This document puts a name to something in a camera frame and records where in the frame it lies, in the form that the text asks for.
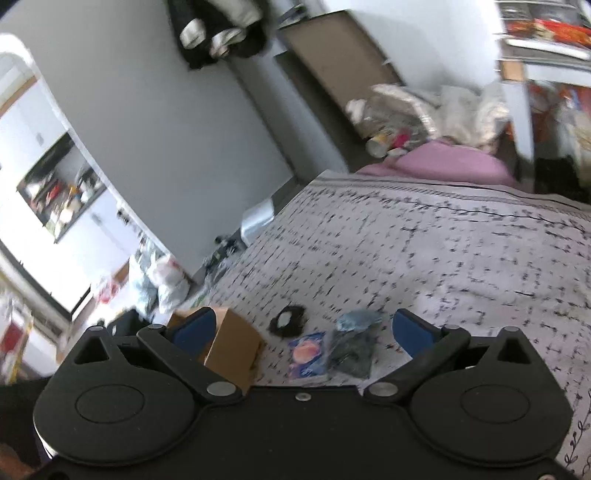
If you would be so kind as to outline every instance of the bed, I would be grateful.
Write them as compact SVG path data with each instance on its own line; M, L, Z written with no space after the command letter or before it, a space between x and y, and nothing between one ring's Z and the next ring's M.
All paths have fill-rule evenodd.
M213 289L212 304L249 319L267 345L256 383L288 384L289 348L267 332L288 304L304 333L331 331L355 309L407 308L473 335L518 326L574 410L558 456L591 469L591 207L507 187L325 172L304 188ZM384 325L371 378L409 360Z

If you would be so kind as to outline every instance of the plastic bag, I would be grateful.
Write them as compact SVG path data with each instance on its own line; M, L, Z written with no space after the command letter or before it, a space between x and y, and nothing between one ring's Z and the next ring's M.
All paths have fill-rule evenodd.
M135 309L142 317L148 318L158 301L158 288L143 272L138 258L141 259L140 252L129 258L129 289L134 299Z
M560 95L559 121L566 127L570 154L582 187L591 185L591 92L584 87L565 87Z
M160 285L158 287L158 310L160 313L171 313L181 305L189 294L189 288L190 285L186 278L174 286Z
M336 321L340 332L364 332L372 325L384 320L384 315L372 310L353 310L342 314Z
M325 333L317 332L292 340L288 377L294 384L306 384L326 379Z
M408 93L404 88L397 85L379 84L372 87L372 91L381 96L384 104L394 112L417 118L427 131L429 139L434 140L441 137L437 124L437 111L429 103L421 100L416 95Z
M333 332L329 353L329 370L355 378L369 378L376 344L372 328L362 332Z
M476 146L488 151L487 146L492 145L502 134L510 118L509 105L505 101L501 84L493 82L486 85L480 94L474 121Z
M154 259L146 275L156 287L165 285L172 288L184 278L183 270L171 255Z
M479 99L468 89L443 86L439 118L441 134L451 137L460 145L475 147L478 144L474 129L474 118Z

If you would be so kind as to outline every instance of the shelf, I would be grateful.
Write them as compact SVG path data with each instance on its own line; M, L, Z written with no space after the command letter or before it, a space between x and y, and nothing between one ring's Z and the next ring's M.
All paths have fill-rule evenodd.
M87 210L88 210L88 208L90 207L90 205L92 205L92 204L93 204L93 203L96 201L96 199L97 199L98 197L100 197L100 196L101 196L101 195L102 195L102 194L105 192L105 190L106 190L106 189L107 189L107 185L103 185L103 186L102 186L100 189L98 189L98 190L96 191L96 193L95 193L95 194L92 196L92 198L90 198L90 199L88 200L88 202L86 202L86 203L85 203L85 204L82 206L82 208L80 208L80 210L78 210L78 211L77 211L77 212L76 212L76 213L75 213L75 214L72 216L72 220L70 220L70 221L68 222L68 224L67 224L67 225L66 225L66 226L65 226L65 227L64 227L64 228L61 230L60 234L59 234L59 235L56 237L56 239L53 241L53 243L57 244L57 243L59 243L59 242L60 242L60 240L61 240L62 238L64 238L64 235L65 235L66 233L68 233L68 230L69 230L69 229L72 227L72 225L74 225L74 224L76 223L76 221L78 220L78 218L80 218L80 216L81 216L83 213L85 213L85 211L87 211Z
M50 181L47 182L47 185L45 185L41 190L39 190L39 193L37 193L37 195L35 195L35 197L33 198L32 202L33 203L37 203L41 197L46 196L49 191L56 186L57 182L59 182L60 179L57 178L56 176L54 176Z
M38 181L45 178L56 167L58 162L74 147L74 141L70 134L65 133L59 138L33 165L31 170L19 182L17 187L21 190L32 181Z
M545 5L547 7L560 7L560 8L577 8L572 4L564 4L558 1L551 0L496 0L498 4L529 4L529 5Z

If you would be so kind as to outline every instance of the metal screw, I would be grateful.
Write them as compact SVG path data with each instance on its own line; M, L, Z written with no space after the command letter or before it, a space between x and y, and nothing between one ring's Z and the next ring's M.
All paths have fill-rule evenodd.
M376 397L392 397L398 393L398 387L390 382L377 382L369 386L369 393Z
M312 400L312 395L310 395L309 393L306 393L306 392L300 392L300 393L296 394L295 399L297 401L310 401L310 400Z
M236 385L230 382L215 382L208 386L207 392L214 397L227 397L236 391Z

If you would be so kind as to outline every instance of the pink pillow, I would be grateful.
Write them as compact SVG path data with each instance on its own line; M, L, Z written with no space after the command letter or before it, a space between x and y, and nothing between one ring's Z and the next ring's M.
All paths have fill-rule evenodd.
M509 187L518 185L498 158L475 148L452 146L438 141L421 145L398 159L387 157L381 164L368 165L358 173Z

